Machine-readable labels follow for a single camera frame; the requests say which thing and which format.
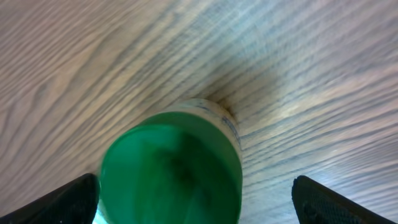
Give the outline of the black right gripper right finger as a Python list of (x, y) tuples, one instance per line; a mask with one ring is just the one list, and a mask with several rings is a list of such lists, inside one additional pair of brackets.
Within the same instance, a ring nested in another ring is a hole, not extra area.
[(300, 224), (394, 224), (304, 175), (294, 179), (292, 201)]

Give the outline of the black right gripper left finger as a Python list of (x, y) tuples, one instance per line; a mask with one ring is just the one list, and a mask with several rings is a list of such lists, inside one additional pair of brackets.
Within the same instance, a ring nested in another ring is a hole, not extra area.
[(92, 224), (99, 194), (97, 176), (86, 173), (1, 217), (1, 224)]

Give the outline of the green lid jar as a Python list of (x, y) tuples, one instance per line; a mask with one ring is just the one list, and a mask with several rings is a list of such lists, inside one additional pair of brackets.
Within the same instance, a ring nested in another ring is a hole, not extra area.
[(118, 137), (99, 173), (96, 217), (106, 223), (237, 223), (243, 171), (236, 122), (194, 98)]

